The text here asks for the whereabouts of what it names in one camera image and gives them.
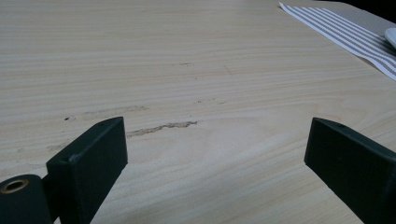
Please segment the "striped cloth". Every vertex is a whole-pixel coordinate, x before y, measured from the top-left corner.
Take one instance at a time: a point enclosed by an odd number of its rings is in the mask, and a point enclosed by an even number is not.
[[[297,20],[356,56],[368,60],[396,81],[396,49],[383,35],[378,35],[326,8],[290,7],[279,4]]]

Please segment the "metal grommet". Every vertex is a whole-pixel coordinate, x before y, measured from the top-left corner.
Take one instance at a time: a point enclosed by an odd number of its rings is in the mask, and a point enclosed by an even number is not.
[[[2,192],[4,194],[13,193],[13,192],[16,192],[16,191],[18,191],[20,189],[23,189],[28,184],[29,184],[29,180],[28,179],[13,180],[13,181],[9,182],[8,184],[6,184],[5,186],[3,186],[0,189],[0,192]]]

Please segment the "wooden table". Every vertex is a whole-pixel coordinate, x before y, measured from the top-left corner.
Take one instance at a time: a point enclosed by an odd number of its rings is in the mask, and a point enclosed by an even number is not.
[[[92,223],[361,223],[304,165],[309,127],[395,149],[395,84],[275,0],[2,1],[0,181],[123,116]]]

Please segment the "white plate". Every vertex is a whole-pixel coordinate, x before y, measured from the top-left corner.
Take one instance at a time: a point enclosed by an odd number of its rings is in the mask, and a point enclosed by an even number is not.
[[[396,28],[389,28],[385,31],[385,38],[396,48]]]

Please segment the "light wood grain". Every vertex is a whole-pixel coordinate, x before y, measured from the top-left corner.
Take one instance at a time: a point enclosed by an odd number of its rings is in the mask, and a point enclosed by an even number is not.
[[[129,164],[92,223],[361,223],[304,165],[310,122],[395,149],[395,103],[277,1],[0,3],[0,181],[125,118]]]

